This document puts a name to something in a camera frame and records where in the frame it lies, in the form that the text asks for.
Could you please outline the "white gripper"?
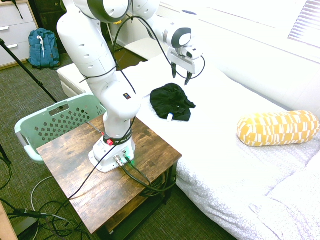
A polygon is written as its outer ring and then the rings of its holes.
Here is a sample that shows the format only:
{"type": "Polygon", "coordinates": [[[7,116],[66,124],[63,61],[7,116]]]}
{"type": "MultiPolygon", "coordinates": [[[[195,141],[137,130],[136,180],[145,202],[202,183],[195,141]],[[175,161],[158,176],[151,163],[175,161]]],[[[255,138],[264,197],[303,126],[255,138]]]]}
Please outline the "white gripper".
{"type": "Polygon", "coordinates": [[[190,57],[187,55],[178,54],[174,48],[168,48],[167,58],[171,61],[172,77],[175,78],[177,75],[177,65],[187,70],[187,76],[185,78],[184,85],[186,86],[193,74],[198,73],[198,58],[190,57]]]}

